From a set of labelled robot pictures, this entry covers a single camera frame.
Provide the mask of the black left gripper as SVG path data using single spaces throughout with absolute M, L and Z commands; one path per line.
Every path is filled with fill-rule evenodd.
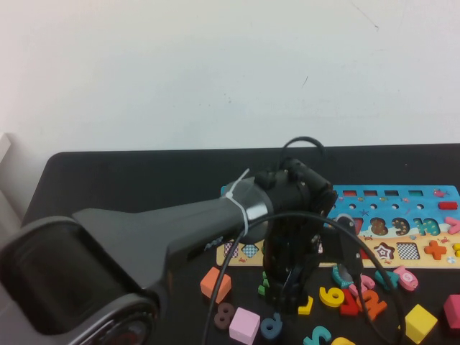
M 263 245 L 267 303 L 277 312 L 297 312 L 308 304 L 307 280 L 319 265 L 323 216 L 272 214 L 262 222 L 267 224 Z

